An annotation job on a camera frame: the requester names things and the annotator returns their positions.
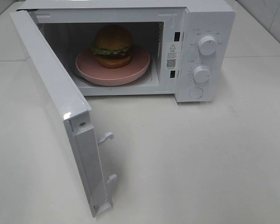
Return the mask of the round door release button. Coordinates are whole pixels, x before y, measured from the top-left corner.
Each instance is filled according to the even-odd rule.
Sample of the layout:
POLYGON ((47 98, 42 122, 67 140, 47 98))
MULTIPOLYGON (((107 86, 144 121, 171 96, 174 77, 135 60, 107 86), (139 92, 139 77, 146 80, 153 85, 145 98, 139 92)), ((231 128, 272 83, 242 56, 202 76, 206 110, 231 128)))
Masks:
POLYGON ((193 88, 192 90, 189 91, 189 96, 191 98, 201 98, 203 95, 203 90, 201 88, 193 88))

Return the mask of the white microwave door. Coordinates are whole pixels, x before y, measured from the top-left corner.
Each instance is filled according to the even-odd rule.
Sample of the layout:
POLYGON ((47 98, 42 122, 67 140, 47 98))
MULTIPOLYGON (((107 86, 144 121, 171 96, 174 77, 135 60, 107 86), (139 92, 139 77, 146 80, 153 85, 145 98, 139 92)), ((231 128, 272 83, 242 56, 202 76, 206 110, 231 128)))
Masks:
POLYGON ((113 139, 111 132, 96 138, 91 106, 69 76, 27 11, 10 14, 27 58, 42 106, 63 147, 75 163, 93 217, 112 207, 112 185, 117 176, 104 177, 99 145, 113 139))

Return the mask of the burger with lettuce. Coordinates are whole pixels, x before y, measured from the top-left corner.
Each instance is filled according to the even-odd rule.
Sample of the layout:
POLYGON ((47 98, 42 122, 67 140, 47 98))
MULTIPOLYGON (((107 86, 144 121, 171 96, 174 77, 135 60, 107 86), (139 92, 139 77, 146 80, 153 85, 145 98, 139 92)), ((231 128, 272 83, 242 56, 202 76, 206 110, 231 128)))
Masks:
POLYGON ((133 36, 120 25, 106 25, 96 34, 91 51, 97 62, 109 69, 128 65, 133 57, 133 36))

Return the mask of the pink round plate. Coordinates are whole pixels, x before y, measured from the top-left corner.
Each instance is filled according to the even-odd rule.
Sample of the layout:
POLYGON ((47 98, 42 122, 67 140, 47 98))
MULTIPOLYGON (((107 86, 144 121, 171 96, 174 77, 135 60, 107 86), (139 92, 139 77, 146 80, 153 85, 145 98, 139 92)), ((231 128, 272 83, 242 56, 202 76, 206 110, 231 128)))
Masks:
POLYGON ((76 68, 86 80, 103 86, 117 86, 140 78, 150 64, 150 54, 135 46, 130 55, 123 58, 107 58, 95 55, 89 49, 76 57, 76 68))

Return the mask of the glass microwave turntable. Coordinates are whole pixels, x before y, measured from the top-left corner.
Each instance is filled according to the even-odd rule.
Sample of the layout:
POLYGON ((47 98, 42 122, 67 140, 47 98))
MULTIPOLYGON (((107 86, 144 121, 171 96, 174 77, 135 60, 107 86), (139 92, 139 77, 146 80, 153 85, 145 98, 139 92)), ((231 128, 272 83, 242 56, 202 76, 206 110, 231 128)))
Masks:
POLYGON ((150 56, 134 57, 123 67, 109 69, 100 65, 93 55, 76 58, 76 76, 101 86, 148 84, 152 81, 150 56))

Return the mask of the white warning label sticker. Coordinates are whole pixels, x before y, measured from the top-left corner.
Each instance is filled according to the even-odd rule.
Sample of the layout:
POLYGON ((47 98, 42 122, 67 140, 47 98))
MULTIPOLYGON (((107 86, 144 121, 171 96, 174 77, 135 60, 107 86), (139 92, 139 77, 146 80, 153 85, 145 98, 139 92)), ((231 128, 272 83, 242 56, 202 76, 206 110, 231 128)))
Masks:
POLYGON ((176 67, 178 59, 178 47, 176 43, 170 42, 166 45, 166 68, 173 69, 176 67))

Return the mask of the white lower timer knob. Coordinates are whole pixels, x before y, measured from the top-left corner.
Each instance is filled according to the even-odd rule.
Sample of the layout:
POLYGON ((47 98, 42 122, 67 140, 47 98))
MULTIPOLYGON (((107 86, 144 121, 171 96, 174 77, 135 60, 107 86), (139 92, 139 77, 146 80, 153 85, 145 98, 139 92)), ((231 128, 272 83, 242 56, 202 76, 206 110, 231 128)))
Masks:
POLYGON ((193 78, 197 83, 207 82, 210 78, 210 70, 205 66, 198 66, 193 70, 193 78))

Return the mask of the white microwave oven body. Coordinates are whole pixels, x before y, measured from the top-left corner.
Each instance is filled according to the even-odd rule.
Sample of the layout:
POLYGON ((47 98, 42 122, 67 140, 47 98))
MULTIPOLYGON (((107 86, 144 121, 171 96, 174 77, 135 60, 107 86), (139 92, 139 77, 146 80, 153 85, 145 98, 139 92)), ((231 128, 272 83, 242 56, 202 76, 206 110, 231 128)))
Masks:
POLYGON ((16 11, 27 11, 69 76, 85 96, 173 94, 178 102, 211 101, 220 78, 235 12, 223 0, 27 0, 16 11), (94 85, 76 76, 76 56, 90 47, 97 31, 119 24, 133 34, 133 43, 150 54, 152 81, 120 86, 94 85), (210 56, 199 52, 198 40, 217 38, 210 56), (176 43, 176 67, 166 68, 166 45, 176 43), (210 70, 207 82, 197 83, 193 70, 210 70), (189 96, 193 88, 203 95, 189 96))

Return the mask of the white upper power knob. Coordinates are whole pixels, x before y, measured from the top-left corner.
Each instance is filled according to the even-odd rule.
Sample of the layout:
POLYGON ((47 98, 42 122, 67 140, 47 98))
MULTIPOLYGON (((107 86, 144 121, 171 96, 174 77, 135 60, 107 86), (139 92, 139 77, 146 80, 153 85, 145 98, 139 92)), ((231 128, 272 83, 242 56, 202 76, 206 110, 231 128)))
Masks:
POLYGON ((199 52, 204 56, 210 56, 217 50, 217 38, 212 34, 203 35, 198 40, 199 52))

